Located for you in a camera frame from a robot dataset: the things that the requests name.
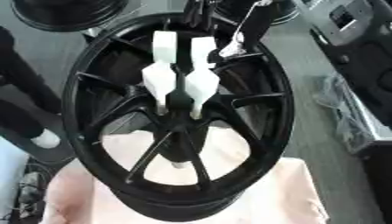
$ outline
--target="wheel spoke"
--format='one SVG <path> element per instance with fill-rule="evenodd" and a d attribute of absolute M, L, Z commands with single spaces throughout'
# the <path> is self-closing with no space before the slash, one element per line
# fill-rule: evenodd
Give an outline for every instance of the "wheel spoke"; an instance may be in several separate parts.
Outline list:
<path fill-rule="evenodd" d="M 222 96 L 224 102 L 229 102 L 234 108 L 257 104 L 257 103 L 271 103 L 284 97 L 283 93 L 272 94 L 226 94 Z"/>
<path fill-rule="evenodd" d="M 173 134 L 173 132 L 169 131 L 164 136 L 155 140 L 154 143 L 150 146 L 150 148 L 142 155 L 142 157 L 136 162 L 136 164 L 129 171 L 127 177 L 125 178 L 125 182 L 130 184 L 132 179 L 136 173 L 144 172 L 147 168 L 148 164 L 154 159 L 154 157 L 159 153 L 160 146 L 165 143 L 165 141 Z"/>
<path fill-rule="evenodd" d="M 224 122 L 230 125 L 248 142 L 252 155 L 259 157 L 265 154 L 267 147 L 263 140 L 256 136 L 255 132 L 234 109 L 227 110 L 227 118 Z"/>
<path fill-rule="evenodd" d="M 156 113 L 152 112 L 150 108 L 141 107 L 136 112 L 140 112 L 144 114 L 156 126 L 161 125 L 161 122 L 159 121 L 159 117 L 157 116 Z"/>
<path fill-rule="evenodd" d="M 96 133 L 101 131 L 102 127 L 121 115 L 126 113 L 136 112 L 137 110 L 134 109 L 133 111 L 130 110 L 130 107 L 135 104 L 135 101 L 140 96 L 133 96 L 133 97 L 125 97 L 122 98 L 120 101 L 114 103 L 114 106 L 110 107 L 109 109 L 102 112 L 98 115 L 86 128 L 84 131 L 85 137 L 93 137 Z"/>
<path fill-rule="evenodd" d="M 182 139 L 186 141 L 188 147 L 184 147 L 185 154 L 188 156 L 189 160 L 192 162 L 193 167 L 198 176 L 199 183 L 201 189 L 207 189 L 211 187 L 211 179 L 208 175 L 206 167 L 203 165 L 203 161 L 199 156 L 199 153 L 196 150 L 196 147 L 191 139 L 189 133 L 185 131 L 182 133 Z"/>
<path fill-rule="evenodd" d="M 263 52 L 252 52 L 252 53 L 246 53 L 246 54 L 240 54 L 240 55 L 235 55 L 232 57 L 225 58 L 225 62 L 230 62 L 234 63 L 236 60 L 250 60 L 253 58 L 259 58 L 265 55 Z"/>
<path fill-rule="evenodd" d="M 124 38 L 119 38 L 119 37 L 112 37 L 111 40 L 113 41 L 112 43 L 117 44 L 121 47 L 124 47 L 125 49 L 137 54 L 138 56 L 146 59 L 146 60 L 151 60 L 153 61 L 153 56 L 152 52 L 147 51 L 143 48 L 140 48 L 137 45 L 132 44 L 128 40 Z"/>
<path fill-rule="evenodd" d="M 101 76 L 83 72 L 78 72 L 77 75 L 79 76 L 80 80 L 87 82 L 90 87 L 106 88 L 115 93 L 118 93 L 119 95 L 127 94 L 127 88 L 125 86 L 116 84 Z"/>

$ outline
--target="floor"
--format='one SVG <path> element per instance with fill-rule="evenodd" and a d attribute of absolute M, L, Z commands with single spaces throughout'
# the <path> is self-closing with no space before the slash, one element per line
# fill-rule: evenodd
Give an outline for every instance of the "floor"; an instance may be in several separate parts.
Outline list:
<path fill-rule="evenodd" d="M 131 0 L 127 11 L 142 8 L 128 18 L 153 12 L 180 11 L 183 1 Z M 48 33 L 27 27 L 12 14 L 9 1 L 0 1 L 0 25 L 12 31 L 20 53 L 60 95 L 67 72 L 85 46 L 81 35 Z M 360 161 L 350 156 L 336 137 L 329 111 L 312 99 L 319 77 L 332 73 L 333 68 L 308 35 L 305 22 L 298 17 L 289 24 L 274 27 L 262 41 L 283 64 L 297 100 L 296 126 L 285 156 L 302 158 L 309 165 L 331 216 L 330 223 L 383 223 Z M 62 133 L 58 117 L 40 112 L 12 87 L 1 89 L 0 97 L 6 95 L 8 100 L 30 110 L 43 123 Z M 32 145 L 24 149 L 46 163 L 58 163 L 73 155 L 67 143 L 63 143 L 57 151 L 40 150 Z"/>

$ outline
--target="white cloth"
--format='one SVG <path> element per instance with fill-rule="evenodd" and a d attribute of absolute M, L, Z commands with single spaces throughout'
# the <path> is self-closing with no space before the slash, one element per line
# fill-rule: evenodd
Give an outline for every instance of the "white cloth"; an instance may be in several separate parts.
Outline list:
<path fill-rule="evenodd" d="M 129 169 L 152 142 L 151 133 L 105 136 L 103 145 L 119 164 Z M 247 143 L 231 129 L 211 128 L 200 154 L 213 179 L 230 172 L 249 155 Z M 175 169 L 163 157 L 147 168 L 147 179 L 173 185 L 192 184 L 191 165 Z M 41 224 L 166 223 L 137 213 L 120 202 L 78 160 L 58 173 L 46 195 Z M 328 219 L 304 161 L 282 158 L 232 206 L 194 224 L 325 224 Z"/>

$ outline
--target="black object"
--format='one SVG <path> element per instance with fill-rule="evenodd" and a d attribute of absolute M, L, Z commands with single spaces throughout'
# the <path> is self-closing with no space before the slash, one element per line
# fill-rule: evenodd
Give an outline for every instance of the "black object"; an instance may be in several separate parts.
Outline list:
<path fill-rule="evenodd" d="M 60 98 L 45 84 L 44 80 L 14 50 L 15 39 L 0 26 L 0 86 L 12 84 L 24 92 L 43 110 L 61 112 Z"/>
<path fill-rule="evenodd" d="M 384 125 L 392 127 L 392 8 L 382 0 L 369 2 L 373 19 L 355 40 L 332 45 L 320 38 L 318 31 L 311 31 L 311 35 L 367 108 Z"/>
<path fill-rule="evenodd" d="M 17 17 L 49 32 L 77 32 L 118 15 L 129 0 L 12 0 Z"/>
<path fill-rule="evenodd" d="M 4 100 L 0 100 L 0 107 L 0 127 L 27 139 L 39 137 L 44 132 L 44 127 L 24 109 Z"/>
<path fill-rule="evenodd" d="M 191 27 L 203 25 L 209 30 L 217 0 L 188 0 L 184 9 L 184 22 Z"/>
<path fill-rule="evenodd" d="M 222 0 L 216 7 L 216 11 L 223 17 L 240 22 L 247 15 L 248 10 L 258 0 Z M 273 25 L 280 25 L 290 21 L 298 15 L 297 7 L 291 0 L 278 1 L 277 13 L 273 18 Z"/>
<path fill-rule="evenodd" d="M 219 19 L 213 22 L 219 26 L 215 31 L 217 44 L 225 46 L 235 27 Z M 168 114 L 158 116 L 155 100 L 138 84 L 142 81 L 140 70 L 153 61 L 151 35 L 163 27 L 178 33 L 178 70 L 184 74 L 192 71 L 189 45 L 191 38 L 209 35 L 203 27 L 190 28 L 183 23 L 182 13 L 132 19 L 101 33 L 80 56 L 66 83 L 63 119 L 80 161 L 124 204 L 163 221 L 193 221 L 229 206 L 275 165 L 291 135 L 294 101 L 277 59 L 257 43 L 253 50 L 265 56 L 217 65 L 214 71 L 220 76 L 221 86 L 232 94 L 216 94 L 205 104 L 201 119 L 193 120 L 186 106 L 189 104 L 181 99 L 182 103 L 171 104 Z M 122 60 L 129 69 L 114 69 Z M 245 106 L 250 122 L 244 122 L 235 110 Z M 156 139 L 149 153 L 127 171 L 109 157 L 99 139 L 108 123 L 131 112 L 148 118 L 149 130 Z M 251 155 L 227 175 L 212 180 L 199 157 L 202 143 L 195 143 L 194 137 L 195 130 L 217 120 L 247 140 Z M 177 145 L 178 153 L 184 153 L 192 162 L 198 177 L 196 185 L 163 185 L 144 177 L 150 161 L 167 152 L 166 144 Z"/>

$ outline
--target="wheel rim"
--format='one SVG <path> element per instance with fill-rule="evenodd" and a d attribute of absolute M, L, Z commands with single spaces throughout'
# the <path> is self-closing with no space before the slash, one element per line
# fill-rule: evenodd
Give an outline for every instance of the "wheel rim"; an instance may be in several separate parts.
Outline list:
<path fill-rule="evenodd" d="M 191 150 L 188 151 L 188 153 L 191 153 L 188 155 L 191 155 L 190 157 L 195 160 L 193 166 L 198 173 L 198 179 L 204 179 L 204 182 L 207 183 L 201 184 L 203 181 L 199 181 L 197 185 L 161 185 L 143 179 L 140 175 L 135 178 L 135 176 L 130 175 L 130 173 L 135 174 L 135 170 L 124 170 L 109 157 L 108 153 L 99 144 L 93 145 L 93 142 L 97 140 L 95 138 L 101 132 L 100 128 L 130 111 L 144 114 L 156 125 L 160 123 L 167 124 L 171 120 L 168 117 L 162 118 L 154 115 L 155 105 L 151 95 L 146 93 L 142 87 L 129 85 L 137 84 L 141 81 L 141 77 L 136 77 L 137 75 L 131 77 L 130 80 L 122 81 L 122 83 L 127 83 L 127 85 L 123 85 L 111 80 L 110 77 L 93 74 L 92 71 L 94 71 L 97 64 L 102 63 L 100 61 L 102 55 L 106 55 L 117 48 L 126 49 L 126 51 L 139 55 L 142 61 L 139 66 L 147 66 L 152 62 L 152 57 L 149 47 L 143 48 L 143 43 L 151 42 L 151 34 L 155 30 L 175 30 L 184 35 L 186 39 L 189 38 L 189 35 L 192 37 L 208 35 L 205 31 L 198 30 L 198 27 L 190 30 L 181 24 L 181 18 L 180 13 L 140 17 L 102 33 L 74 65 L 63 96 L 66 133 L 80 161 L 100 181 L 111 188 L 122 202 L 142 214 L 166 221 L 196 220 L 215 214 L 230 205 L 241 192 L 267 173 L 280 158 L 290 138 L 294 119 L 292 92 L 284 70 L 267 48 L 258 45 L 255 46 L 254 50 L 256 53 L 262 53 L 262 55 L 252 59 L 229 61 L 217 66 L 217 70 L 224 69 L 223 72 L 235 70 L 229 67 L 237 66 L 236 63 L 242 63 L 245 67 L 257 68 L 258 75 L 255 75 L 257 79 L 250 75 L 236 78 L 228 78 L 227 75 L 227 77 L 221 77 L 222 86 L 232 93 L 240 94 L 241 98 L 237 97 L 237 99 L 232 94 L 216 95 L 206 104 L 203 118 L 197 122 L 191 122 L 196 127 L 206 123 L 209 119 L 224 120 L 247 140 L 251 148 L 251 157 L 226 176 L 212 181 L 208 180 L 208 176 L 204 174 L 203 167 L 198 161 L 198 153 L 192 153 Z M 218 45 L 224 45 L 229 41 L 230 34 L 235 28 L 221 20 L 216 20 L 216 23 L 219 28 L 215 31 L 215 37 L 218 37 Z M 181 67 L 183 71 L 192 69 L 189 67 L 189 61 L 180 61 L 180 63 L 184 65 Z M 225 76 L 219 71 L 215 72 L 218 75 Z M 259 76 L 265 76 L 263 77 L 264 81 L 259 80 Z M 246 89 L 238 87 L 241 85 L 239 82 L 242 82 L 242 85 L 245 83 L 244 87 L 251 90 L 251 93 L 247 93 Z M 266 92 L 265 89 L 264 92 L 259 91 L 263 82 L 270 82 L 269 91 Z M 86 102 L 89 102 L 88 97 L 83 103 L 81 102 L 83 97 L 86 98 L 84 94 L 87 88 L 103 88 L 117 95 L 128 95 L 120 98 L 120 104 L 126 107 L 118 108 L 120 104 L 117 104 L 118 110 L 115 113 L 113 113 L 115 107 L 109 107 L 108 113 L 92 115 L 88 119 L 88 116 L 83 115 L 83 113 L 86 110 L 93 109 L 81 106 L 87 105 Z M 231 106 L 243 106 L 250 102 L 258 102 L 265 107 L 275 107 L 271 110 L 272 112 L 269 112 L 268 130 L 262 133 L 261 139 L 255 137 L 249 126 L 243 122 L 233 108 L 230 108 Z M 258 106 L 255 107 L 253 115 L 260 113 L 261 109 Z M 261 148 L 273 150 L 263 151 L 260 150 Z M 140 167 L 144 169 L 146 165 L 148 163 L 141 164 Z M 125 181 L 129 176 L 135 178 L 131 183 Z M 146 213 L 143 207 L 148 206 L 151 206 L 151 208 L 162 207 L 168 209 L 171 213 Z M 179 217 L 178 211 L 187 207 L 192 207 L 192 211 L 187 211 Z"/>

